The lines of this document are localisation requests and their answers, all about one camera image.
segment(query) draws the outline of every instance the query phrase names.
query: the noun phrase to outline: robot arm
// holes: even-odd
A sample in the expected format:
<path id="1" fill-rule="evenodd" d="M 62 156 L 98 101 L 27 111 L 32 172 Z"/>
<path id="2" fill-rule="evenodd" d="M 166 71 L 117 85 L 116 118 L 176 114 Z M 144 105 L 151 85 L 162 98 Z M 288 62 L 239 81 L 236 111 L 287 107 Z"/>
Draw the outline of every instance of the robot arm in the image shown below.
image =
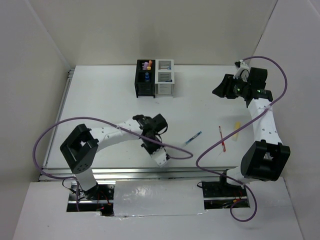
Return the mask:
<path id="1" fill-rule="evenodd" d="M 235 63 L 238 68 L 242 62 Z M 273 101 L 271 91 L 265 90 L 267 70 L 252 67 L 248 77 L 243 80 L 241 74 L 235 77 L 226 74 L 222 83 L 212 91 L 213 94 L 227 99 L 244 98 L 252 119 L 260 115 L 266 108 L 268 111 L 253 123 L 254 143 L 243 156 L 241 165 L 224 173 L 244 184 L 252 181 L 276 181 L 290 156 L 290 148 L 282 144 L 279 138 L 273 109 L 269 104 Z M 230 185 L 239 185 L 231 179 Z"/>
<path id="2" fill-rule="evenodd" d="M 60 151 L 88 199 L 101 191 L 91 169 L 96 153 L 111 145 L 139 139 L 138 136 L 123 131 L 120 127 L 158 142 L 160 142 L 157 138 L 159 132 L 168 128 L 161 114 L 154 118 L 136 115 L 117 126 L 117 128 L 104 126 L 90 129 L 85 124 L 80 124 L 60 146 Z M 141 146 L 159 167 L 163 167 L 168 162 L 165 149 L 159 144 L 144 139 L 142 141 Z"/>

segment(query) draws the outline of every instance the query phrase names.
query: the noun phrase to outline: white enclosure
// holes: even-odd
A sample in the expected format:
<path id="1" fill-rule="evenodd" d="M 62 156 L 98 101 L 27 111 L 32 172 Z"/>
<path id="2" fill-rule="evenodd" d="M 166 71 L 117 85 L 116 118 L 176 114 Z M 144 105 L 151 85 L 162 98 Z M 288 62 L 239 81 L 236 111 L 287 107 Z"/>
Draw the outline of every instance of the white enclosure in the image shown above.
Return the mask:
<path id="1" fill-rule="evenodd" d="M 251 56 L 277 0 L 29 0 L 71 66 L 231 65 Z"/>

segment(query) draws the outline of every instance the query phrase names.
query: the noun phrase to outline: white tabletop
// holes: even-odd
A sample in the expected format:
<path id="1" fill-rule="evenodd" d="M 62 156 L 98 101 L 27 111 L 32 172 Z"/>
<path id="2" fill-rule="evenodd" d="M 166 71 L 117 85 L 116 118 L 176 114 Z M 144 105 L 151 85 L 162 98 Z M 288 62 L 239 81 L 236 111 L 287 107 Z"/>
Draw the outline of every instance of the white tabletop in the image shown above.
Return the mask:
<path id="1" fill-rule="evenodd" d="M 303 239 L 282 178 L 276 182 L 252 182 L 250 188 L 257 198 L 257 214 L 250 222 L 237 222 L 229 209 L 210 209 L 198 215 L 145 217 L 103 217 L 99 212 L 66 212 L 69 191 L 61 186 L 61 182 L 32 182 L 13 239 Z M 179 199 L 179 194 L 172 197 Z M 245 219 L 253 209 L 236 208 L 233 212 L 236 217 Z"/>
<path id="2" fill-rule="evenodd" d="M 77 66 L 67 93 L 61 120 L 87 116 L 121 123 L 135 115 L 154 117 L 162 114 L 168 123 L 163 142 L 181 147 L 185 141 L 202 131 L 202 134 L 185 149 L 194 154 L 192 159 L 171 160 L 166 168 L 195 167 L 197 157 L 208 147 L 234 130 L 251 117 L 242 98 L 226 99 L 212 94 L 226 73 L 233 74 L 234 66 L 175 66 L 174 97 L 136 98 L 134 81 L 136 66 Z M 102 123 L 77 120 L 60 125 L 56 131 L 48 156 L 47 167 L 67 169 L 59 147 L 78 124 L 89 128 L 101 127 Z M 253 144 L 253 128 L 239 133 L 237 141 L 225 142 L 226 152 L 218 146 L 201 161 L 202 166 L 228 168 L 240 165 L 242 157 Z M 93 168 L 156 168 L 148 153 L 140 147 L 141 140 L 127 141 L 98 152 Z M 172 156 L 184 153 L 167 149 Z"/>

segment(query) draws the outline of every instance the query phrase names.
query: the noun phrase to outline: cable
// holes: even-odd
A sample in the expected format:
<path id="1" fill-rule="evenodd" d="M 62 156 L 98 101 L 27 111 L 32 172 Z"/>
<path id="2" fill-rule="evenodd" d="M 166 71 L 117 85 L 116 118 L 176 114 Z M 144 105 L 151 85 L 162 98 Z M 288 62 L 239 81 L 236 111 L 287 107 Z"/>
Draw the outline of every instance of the cable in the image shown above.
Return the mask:
<path id="1" fill-rule="evenodd" d="M 252 192 L 252 190 L 247 186 L 245 185 L 243 182 L 239 181 L 239 180 L 236 180 L 234 179 L 233 177 L 230 177 L 230 176 L 227 176 L 223 173 L 220 173 L 220 172 L 217 172 L 217 171 L 213 171 L 213 170 L 210 170 L 210 169 L 207 169 L 205 167 L 202 167 L 199 165 L 199 161 L 208 153 L 210 152 L 212 149 L 214 149 L 215 147 L 219 146 L 222 142 L 226 141 L 228 138 L 230 138 L 231 136 L 235 135 L 236 133 L 240 132 L 241 130 L 245 129 L 246 127 L 248 127 L 249 125 L 251 125 L 252 123 L 254 123 L 255 121 L 257 121 L 259 118 L 261 118 L 268 110 L 269 110 L 269 107 L 271 107 L 272 105 L 274 105 L 276 102 L 278 102 L 286 93 L 287 91 L 287 88 L 288 88 L 288 79 L 287 79 L 287 76 L 284 72 L 284 70 L 281 68 L 281 66 L 275 62 L 274 60 L 272 60 L 271 58 L 269 57 L 266 57 L 266 56 L 250 56 L 250 57 L 246 57 L 243 59 L 243 61 L 246 61 L 246 60 L 249 60 L 249 59 L 265 59 L 265 60 L 268 60 L 270 62 L 272 62 L 274 65 L 276 65 L 279 70 L 281 71 L 282 75 L 283 75 L 283 78 L 284 78 L 284 89 L 283 89 L 283 92 L 282 94 L 276 99 L 274 100 L 273 102 L 271 102 L 268 107 L 265 108 L 265 110 L 260 114 L 258 115 L 257 117 L 255 117 L 254 119 L 252 119 L 251 121 L 247 122 L 245 125 L 241 126 L 240 128 L 238 128 L 237 130 L 233 131 L 232 133 L 230 133 L 229 135 L 225 136 L 223 139 L 221 139 L 220 141 L 216 142 L 214 145 L 212 145 L 211 147 L 209 147 L 207 150 L 205 150 L 199 157 L 198 159 L 196 160 L 195 162 L 195 165 L 197 168 L 199 168 L 200 170 L 203 170 L 203 171 L 206 171 L 208 173 L 213 173 L 213 174 L 216 174 L 216 175 L 219 175 L 219 176 L 222 176 L 224 178 L 228 178 L 228 179 L 231 179 L 233 181 L 235 181 L 236 183 L 244 186 L 249 192 L 250 194 L 252 195 L 252 198 L 253 198 L 253 201 L 254 201 L 254 212 L 252 214 L 252 216 L 250 216 L 249 218 L 247 219 L 239 219 L 237 217 L 234 216 L 233 212 L 232 212 L 232 209 L 233 207 L 238 204 L 238 203 L 241 203 L 241 202 L 244 202 L 246 200 L 242 199 L 242 200 L 239 200 L 239 201 L 236 201 L 235 203 L 233 203 L 230 207 L 230 213 L 231 213 L 231 216 L 239 221 L 239 222 L 248 222 L 250 221 L 251 219 L 253 219 L 257 213 L 257 210 L 258 210 L 258 204 L 257 204 L 257 199 L 254 195 L 254 193 Z"/>
<path id="2" fill-rule="evenodd" d="M 95 118 L 95 117 L 88 117 L 88 116 L 78 116 L 78 117 L 72 117 L 72 118 L 67 118 L 65 120 L 61 120 L 61 121 L 58 121 L 56 122 L 55 124 L 51 125 L 50 127 L 48 127 L 43 133 L 41 133 L 41 135 L 38 137 L 38 139 L 35 141 L 34 143 L 34 146 L 33 146 L 33 150 L 32 150 L 32 160 L 33 160 L 33 164 L 35 166 L 35 168 L 43 175 L 47 176 L 48 178 L 52 178 L 52 179 L 57 179 L 57 180 L 67 180 L 67 179 L 73 179 L 76 181 L 76 209 L 77 211 L 79 212 L 79 199 L 78 199 L 78 196 L 79 196 L 79 187 L 80 187 L 80 184 L 77 180 L 77 178 L 75 176 L 67 176 L 67 177 L 61 177 L 61 176 L 54 176 L 52 174 L 49 174 L 47 172 L 45 172 L 39 165 L 38 165 L 38 162 L 37 162 L 37 158 L 36 158 L 36 152 L 37 152 L 37 147 L 38 147 L 38 144 L 39 142 L 41 141 L 41 139 L 53 128 L 55 128 L 56 126 L 60 125 L 60 124 L 63 124 L 63 123 L 66 123 L 66 122 L 69 122 L 69 121 L 74 121 L 74 120 L 92 120 L 92 121 L 96 121 L 96 122 L 101 122 L 101 123 L 104 123 L 104 124 L 107 124 L 107 125 L 110 125 L 114 128 L 118 128 L 118 129 L 121 129 L 122 131 L 124 132 L 127 132 L 129 134 L 132 134 L 132 135 L 135 135 L 141 139 L 144 139 L 144 140 L 147 140 L 149 142 L 152 142 L 154 144 L 158 144 L 160 146 L 163 146 L 163 147 L 167 147 L 167 148 L 172 148 L 172 149 L 175 149 L 175 150 L 178 150 L 178 151 L 181 151 L 181 152 L 184 152 L 184 153 L 187 153 L 189 154 L 189 156 L 185 156 L 185 157 L 172 157 L 172 156 L 169 156 L 167 154 L 168 157 L 170 157 L 171 159 L 177 159 L 177 160 L 184 160 L 184 159 L 190 159 L 192 158 L 194 155 L 190 152 L 190 151 L 187 151 L 183 148 L 180 148 L 180 147 L 177 147 L 177 146 L 173 146 L 173 145 L 170 145 L 170 144 L 166 144 L 166 143 L 163 143 L 163 142 L 159 142 L 159 141 L 156 141 L 156 140 L 153 140 L 153 139 L 150 139 L 146 136 L 143 136 L 143 135 L 140 135 L 138 133 L 135 133 L 133 131 L 130 131 L 126 128 L 123 128 L 121 126 L 117 126 L 111 122 L 108 122 L 108 121 L 105 121 L 105 120 L 102 120 L 102 119 L 99 119 L 99 118 Z"/>
<path id="3" fill-rule="evenodd" d="M 244 73 L 244 71 L 247 71 L 248 74 L 250 74 L 250 72 L 249 72 L 247 69 L 243 69 L 243 70 L 240 72 L 239 78 L 242 78 L 241 76 L 242 76 L 242 74 Z"/>

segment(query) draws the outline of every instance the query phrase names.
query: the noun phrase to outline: purple cable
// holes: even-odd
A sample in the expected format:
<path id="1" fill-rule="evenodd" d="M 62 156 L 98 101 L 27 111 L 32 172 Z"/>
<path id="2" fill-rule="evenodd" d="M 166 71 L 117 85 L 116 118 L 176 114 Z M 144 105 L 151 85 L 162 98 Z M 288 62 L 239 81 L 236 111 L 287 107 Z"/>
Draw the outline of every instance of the purple cable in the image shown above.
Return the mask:
<path id="1" fill-rule="evenodd" d="M 61 176 L 54 176 L 54 175 L 51 175 L 47 172 L 45 172 L 37 163 L 37 158 L 36 158 L 36 151 L 37 151 L 37 146 L 40 142 L 40 140 L 53 128 L 55 128 L 56 126 L 60 125 L 60 124 L 63 124 L 65 122 L 69 122 L 69 121 L 74 121 L 74 120 L 93 120 L 93 121 L 97 121 L 97 122 L 101 122 L 101 123 L 104 123 L 104 124 L 107 124 L 107 125 L 110 125 L 114 128 L 118 128 L 117 125 L 111 123 L 111 122 L 108 122 L 108 121 L 105 121 L 105 120 L 102 120 L 102 119 L 99 119 L 99 118 L 95 118 L 95 117 L 88 117 L 88 116 L 78 116 L 78 117 L 72 117 L 72 118 L 67 118 L 65 120 L 61 120 L 61 121 L 58 121 L 56 122 L 55 124 L 51 125 L 50 127 L 48 127 L 39 137 L 38 139 L 35 141 L 34 143 L 34 146 L 33 146 L 33 150 L 32 150 L 32 159 L 33 159 L 33 164 L 35 166 L 35 168 L 43 175 L 49 177 L 49 178 L 52 178 L 52 179 L 57 179 L 57 180 L 67 180 L 67 179 L 73 179 L 76 181 L 76 208 L 77 208 L 77 211 L 79 212 L 79 201 L 78 201 L 78 195 L 79 195 L 79 182 L 77 181 L 77 178 L 75 176 L 68 176 L 68 177 L 61 177 Z M 172 156 L 169 156 L 171 159 L 178 159 L 178 160 L 183 160 L 183 159 L 190 159 L 192 158 L 194 155 L 187 151 L 187 150 L 184 150 L 183 148 L 180 148 L 180 147 L 176 147 L 176 146 L 172 146 L 172 145 L 169 145 L 169 144 L 166 144 L 166 143 L 163 143 L 163 142 L 159 142 L 159 141 L 156 141 L 156 140 L 153 140 L 153 139 L 150 139 L 146 136 L 142 136 L 138 133 L 135 133 L 133 131 L 130 131 L 128 129 L 125 129 L 123 127 L 119 127 L 119 129 L 121 129 L 122 131 L 124 132 L 127 132 L 129 134 L 132 134 L 132 135 L 135 135 L 137 137 L 140 137 L 141 139 L 144 139 L 144 140 L 148 140 L 154 144 L 158 144 L 158 145 L 161 145 L 163 147 L 168 147 L 168 148 L 172 148 L 172 149 L 176 149 L 178 151 L 181 151 L 181 152 L 184 152 L 184 153 L 187 153 L 189 154 L 190 156 L 186 156 L 186 157 L 172 157 Z"/>
<path id="2" fill-rule="evenodd" d="M 251 121 L 249 121 L 248 123 L 246 123 L 245 125 L 243 125 L 242 127 L 238 128 L 237 130 L 235 130 L 234 132 L 230 133 L 228 136 L 224 137 L 223 139 L 221 139 L 220 141 L 218 141 L 217 143 L 215 143 L 214 145 L 212 145 L 211 147 L 209 147 L 207 150 L 205 150 L 205 151 L 198 157 L 198 159 L 197 159 L 196 162 L 195 162 L 195 165 L 196 165 L 197 168 L 199 168 L 199 169 L 201 169 L 201 170 L 203 170 L 203 171 L 209 172 L 209 173 L 213 173 L 213 174 L 222 176 L 222 177 L 224 177 L 224 178 L 231 179 L 231 180 L 235 181 L 236 183 L 243 185 L 243 186 L 251 193 L 252 198 L 253 198 L 253 201 L 254 201 L 254 212 L 253 212 L 253 214 L 252 214 L 251 217 L 242 220 L 242 219 L 236 218 L 236 217 L 234 216 L 233 212 L 232 212 L 232 209 L 233 209 L 233 207 L 234 207 L 236 204 L 238 204 L 238 203 L 240 203 L 240 202 L 243 202 L 243 201 L 245 201 L 245 200 L 236 201 L 236 202 L 233 203 L 233 204 L 231 205 L 231 207 L 230 207 L 231 216 L 232 216 L 235 220 L 237 220 L 237 221 L 239 221 L 239 222 L 248 222 L 248 221 L 250 221 L 251 219 L 253 219 L 253 218 L 255 217 L 255 215 L 256 215 L 256 213 L 257 213 L 258 205 L 257 205 L 257 199 L 256 199 L 254 193 L 252 192 L 252 190 L 251 190 L 247 185 L 245 185 L 243 182 L 241 182 L 241 181 L 239 181 L 239 180 L 234 179 L 233 177 L 230 177 L 230 176 L 227 176 L 227 175 L 225 175 L 225 174 L 223 174 L 223 173 L 220 173 L 220 172 L 217 172 L 217 171 L 213 171 L 213 170 L 207 169 L 207 168 L 205 168 L 205 167 L 199 166 L 199 161 L 201 160 L 201 158 L 203 158 L 208 152 L 210 152 L 210 151 L 211 151 L 212 149 L 214 149 L 216 146 L 220 145 L 222 142 L 226 141 L 226 140 L 227 140 L 228 138 L 230 138 L 231 136 L 235 135 L 236 133 L 240 132 L 241 130 L 245 129 L 246 127 L 248 127 L 249 125 L 251 125 L 252 123 L 254 123 L 255 121 L 257 121 L 259 118 L 261 118 L 261 117 L 269 110 L 269 107 L 271 107 L 271 106 L 274 105 L 276 102 L 278 102 L 278 101 L 285 95 L 285 93 L 286 93 L 286 91 L 287 91 L 287 88 L 288 88 L 288 79 L 287 79 L 287 76 L 286 76 L 284 70 L 281 68 L 281 66 L 280 66 L 278 63 L 276 63 L 274 60 L 272 60 L 271 58 L 268 58 L 268 57 L 266 57 L 266 56 L 250 56 L 250 57 L 244 58 L 243 61 L 249 60 L 249 59 L 265 59 L 265 60 L 268 60 L 268 61 L 272 62 L 273 64 L 275 64 L 275 65 L 280 69 L 280 71 L 281 71 L 281 73 L 282 73 L 282 75 L 283 75 L 283 77 L 284 77 L 284 89 L 283 89 L 282 94 L 281 94 L 276 100 L 274 100 L 273 102 L 271 102 L 271 103 L 268 105 L 268 107 L 266 107 L 266 109 L 265 109 L 260 115 L 258 115 L 257 117 L 255 117 L 254 119 L 252 119 Z"/>

